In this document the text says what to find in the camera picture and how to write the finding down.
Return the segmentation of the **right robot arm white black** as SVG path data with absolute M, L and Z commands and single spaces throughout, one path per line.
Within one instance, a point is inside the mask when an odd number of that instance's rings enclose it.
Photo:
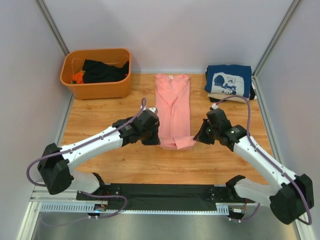
M 248 129 L 233 126 L 222 109 L 207 112 L 194 140 L 207 145 L 218 141 L 254 167 L 267 181 L 267 184 L 260 184 L 243 175 L 233 177 L 226 182 L 225 196 L 229 201 L 243 198 L 268 206 L 286 225 L 300 221 L 306 214 L 307 220 L 303 223 L 312 224 L 310 210 L 314 207 L 314 192 L 311 178 L 306 174 L 297 175 L 276 161 L 259 146 Z

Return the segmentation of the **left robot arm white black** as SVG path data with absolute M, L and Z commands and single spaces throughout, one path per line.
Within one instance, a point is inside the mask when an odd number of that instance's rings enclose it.
M 120 149 L 138 141 L 145 146 L 160 144 L 157 109 L 144 109 L 138 116 L 121 119 L 102 132 L 73 144 L 46 146 L 37 169 L 50 195 L 65 190 L 87 192 L 94 200 L 105 196 L 102 179 L 97 173 L 83 173 L 76 168 L 105 152 Z

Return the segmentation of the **pink t shirt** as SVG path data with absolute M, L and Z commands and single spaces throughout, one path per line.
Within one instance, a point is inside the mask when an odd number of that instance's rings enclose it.
M 160 146 L 169 150 L 191 148 L 195 141 L 191 135 L 189 76 L 157 74 L 155 107 L 159 117 Z

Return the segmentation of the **orange plastic basket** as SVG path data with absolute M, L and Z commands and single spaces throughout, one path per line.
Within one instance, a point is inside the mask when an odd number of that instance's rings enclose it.
M 128 65 L 128 74 L 121 81 L 73 84 L 72 77 L 80 72 L 85 60 L 103 62 L 115 67 Z M 69 53 L 63 62 L 60 82 L 78 100 L 125 98 L 132 89 L 132 56 L 126 48 L 82 49 Z

